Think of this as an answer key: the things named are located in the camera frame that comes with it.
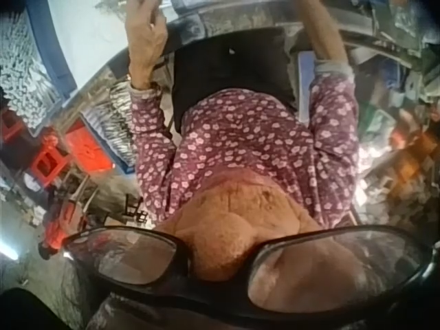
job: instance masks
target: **wrist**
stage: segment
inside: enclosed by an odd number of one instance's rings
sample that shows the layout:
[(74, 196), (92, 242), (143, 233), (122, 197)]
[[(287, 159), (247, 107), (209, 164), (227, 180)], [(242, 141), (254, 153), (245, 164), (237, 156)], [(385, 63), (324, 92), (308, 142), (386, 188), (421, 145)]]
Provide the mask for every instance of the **wrist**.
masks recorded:
[(144, 67), (142, 65), (130, 63), (129, 73), (131, 77), (131, 86), (140, 91), (150, 89), (152, 72), (152, 67)]

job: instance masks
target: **eyeglass lens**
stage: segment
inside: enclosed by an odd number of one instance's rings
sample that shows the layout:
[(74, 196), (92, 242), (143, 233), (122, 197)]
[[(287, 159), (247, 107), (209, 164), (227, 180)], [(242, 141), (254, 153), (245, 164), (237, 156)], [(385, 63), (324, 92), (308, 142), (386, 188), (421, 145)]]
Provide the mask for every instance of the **eyeglass lens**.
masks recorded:
[(284, 313), (329, 311), (383, 294), (422, 266), (423, 254), (392, 232), (343, 232), (275, 247), (257, 261), (248, 296)]
[(71, 242), (75, 259), (100, 274), (132, 285), (157, 280), (171, 263), (175, 244), (154, 234), (132, 230), (102, 230)]

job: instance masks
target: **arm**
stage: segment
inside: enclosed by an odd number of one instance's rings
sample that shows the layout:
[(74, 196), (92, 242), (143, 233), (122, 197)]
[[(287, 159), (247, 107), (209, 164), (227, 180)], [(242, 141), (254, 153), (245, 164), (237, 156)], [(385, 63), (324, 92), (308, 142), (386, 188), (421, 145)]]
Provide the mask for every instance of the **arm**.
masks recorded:
[(310, 131), (314, 136), (317, 187), (323, 221), (334, 227), (355, 192), (359, 142), (353, 70), (336, 23), (320, 0), (298, 0), (318, 58), (311, 84)]
[(161, 96), (162, 93), (154, 89), (131, 89), (137, 182), (147, 210), (156, 215), (158, 221), (166, 216), (168, 182), (176, 151), (164, 124)]
[(130, 53), (137, 181), (147, 210), (161, 221), (166, 217), (168, 181), (176, 147), (160, 109), (162, 94), (151, 85), (151, 73), (168, 36), (166, 20), (158, 10), (159, 3), (158, 0), (128, 0), (125, 26)]
[(298, 11), (316, 57), (348, 63), (338, 26), (320, 0), (296, 0)]

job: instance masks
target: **floral shirt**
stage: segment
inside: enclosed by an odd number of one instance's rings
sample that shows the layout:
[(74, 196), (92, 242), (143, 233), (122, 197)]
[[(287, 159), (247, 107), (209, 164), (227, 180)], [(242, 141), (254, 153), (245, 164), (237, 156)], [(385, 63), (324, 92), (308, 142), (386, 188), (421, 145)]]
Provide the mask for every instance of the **floral shirt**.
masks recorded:
[(207, 177), (248, 168), (274, 180), (324, 228), (350, 208), (358, 162), (352, 77), (318, 73), (311, 86), (309, 127), (274, 97), (226, 89), (189, 109), (175, 146), (157, 90), (131, 90), (136, 173), (146, 209), (164, 221)]

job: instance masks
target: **orange stool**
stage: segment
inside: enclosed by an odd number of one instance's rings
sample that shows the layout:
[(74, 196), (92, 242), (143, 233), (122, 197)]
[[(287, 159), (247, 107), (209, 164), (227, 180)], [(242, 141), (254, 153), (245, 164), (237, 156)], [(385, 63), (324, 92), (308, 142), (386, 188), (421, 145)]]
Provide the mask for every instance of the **orange stool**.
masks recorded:
[(39, 184), (45, 188), (52, 183), (58, 174), (69, 163), (70, 156), (61, 155), (57, 148), (44, 146), (30, 166), (30, 172)]
[(3, 143), (12, 139), (19, 131), (25, 128), (25, 123), (15, 112), (6, 109), (0, 112), (0, 133)]

